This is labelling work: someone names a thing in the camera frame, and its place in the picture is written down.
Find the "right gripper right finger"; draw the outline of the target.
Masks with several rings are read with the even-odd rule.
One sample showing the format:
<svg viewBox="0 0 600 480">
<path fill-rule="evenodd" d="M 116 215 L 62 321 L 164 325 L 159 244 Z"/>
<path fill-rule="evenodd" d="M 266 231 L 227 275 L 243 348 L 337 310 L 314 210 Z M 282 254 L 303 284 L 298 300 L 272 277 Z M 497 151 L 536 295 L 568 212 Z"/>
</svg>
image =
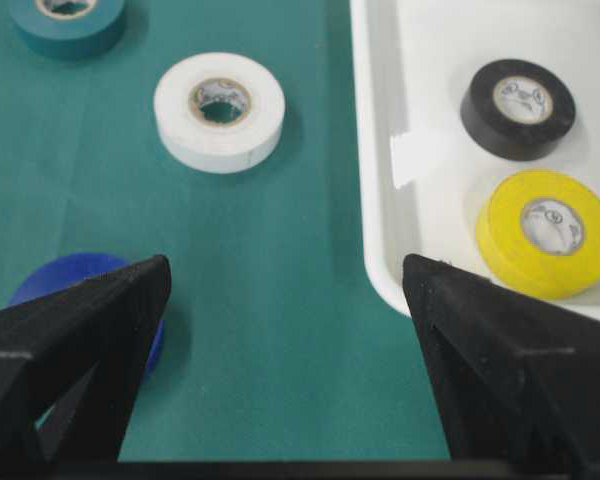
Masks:
<svg viewBox="0 0 600 480">
<path fill-rule="evenodd" d="M 450 456 L 600 479 L 600 321 L 418 254 L 402 270 Z"/>
</svg>

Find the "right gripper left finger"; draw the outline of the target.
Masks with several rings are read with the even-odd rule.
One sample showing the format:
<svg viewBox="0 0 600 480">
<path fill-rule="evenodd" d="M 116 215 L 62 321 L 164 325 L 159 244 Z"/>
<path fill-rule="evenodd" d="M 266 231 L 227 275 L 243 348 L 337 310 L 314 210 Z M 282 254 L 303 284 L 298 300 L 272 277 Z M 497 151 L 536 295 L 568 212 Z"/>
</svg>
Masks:
<svg viewBox="0 0 600 480">
<path fill-rule="evenodd" d="M 0 310 L 0 463 L 117 460 L 170 293 L 156 255 Z"/>
</svg>

